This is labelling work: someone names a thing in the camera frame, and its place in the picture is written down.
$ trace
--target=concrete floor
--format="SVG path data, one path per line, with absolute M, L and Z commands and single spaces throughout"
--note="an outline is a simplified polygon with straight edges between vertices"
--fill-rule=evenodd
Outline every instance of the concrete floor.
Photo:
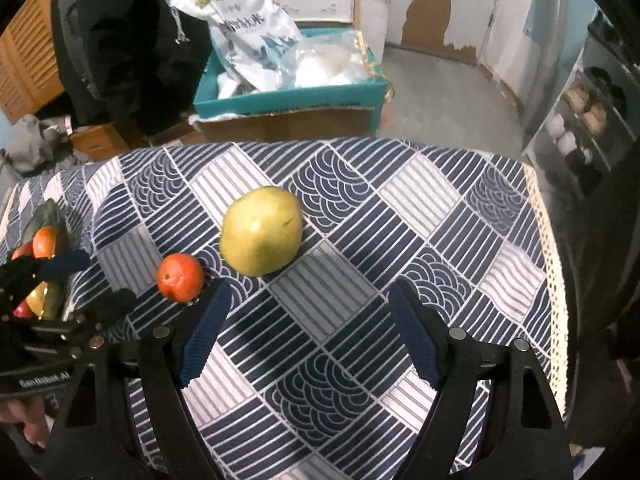
M 392 124 L 379 137 L 521 159 L 524 131 L 516 109 L 476 67 L 393 47 L 386 47 L 382 66 L 396 98 Z

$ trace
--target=person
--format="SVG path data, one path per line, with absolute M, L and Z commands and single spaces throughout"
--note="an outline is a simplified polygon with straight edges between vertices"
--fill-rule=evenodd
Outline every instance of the person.
M 26 400 L 0 400 L 0 422 L 6 424 L 24 424 L 24 437 L 33 446 L 47 447 L 49 427 L 44 413 L 42 397 Z
M 164 0 L 51 1 L 58 73 L 79 126 L 135 124 L 151 135 L 180 122 L 212 50 L 206 22 Z

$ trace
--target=blue rubber gripper pad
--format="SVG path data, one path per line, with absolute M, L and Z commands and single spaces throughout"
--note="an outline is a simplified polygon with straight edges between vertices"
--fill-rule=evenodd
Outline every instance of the blue rubber gripper pad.
M 231 310 L 231 303 L 231 285 L 227 280 L 223 280 L 209 301 L 200 321 L 182 346 L 182 368 L 177 377 L 178 386 L 181 388 L 186 388 L 192 379 L 200 377 L 226 316 Z
M 442 375 L 438 370 L 436 344 L 397 283 L 389 288 L 388 302 L 391 317 L 400 331 L 400 337 L 418 376 L 432 388 L 439 388 Z
M 86 270 L 91 265 L 91 258 L 84 251 L 69 251 L 58 256 L 38 262 L 38 279 L 43 282 L 61 282 L 75 272 Z

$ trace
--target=hand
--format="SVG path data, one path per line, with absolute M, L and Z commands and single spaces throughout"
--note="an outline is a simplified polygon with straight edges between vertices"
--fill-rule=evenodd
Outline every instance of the hand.
M 49 428 L 44 416 L 42 397 L 31 397 L 24 401 L 0 400 L 0 422 L 24 423 L 24 437 L 30 444 L 47 447 Z

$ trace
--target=teal box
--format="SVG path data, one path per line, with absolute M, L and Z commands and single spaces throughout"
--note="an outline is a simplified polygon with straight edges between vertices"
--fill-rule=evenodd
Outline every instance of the teal box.
M 342 31 L 344 31 L 343 28 L 307 28 L 302 30 L 302 34 L 311 37 Z M 370 50 L 368 56 L 370 62 L 376 62 Z M 380 124 L 380 114 L 382 113 L 382 105 L 385 103 L 388 81 L 379 65 L 375 66 L 374 71 L 380 77 L 365 83 L 294 88 L 217 99 L 218 82 L 216 78 L 224 72 L 224 68 L 216 53 L 213 52 L 205 73 L 200 79 L 193 105 L 198 115 L 204 119 L 226 113 L 256 116 L 308 108 L 371 108 L 373 111 L 369 130 L 375 132 Z

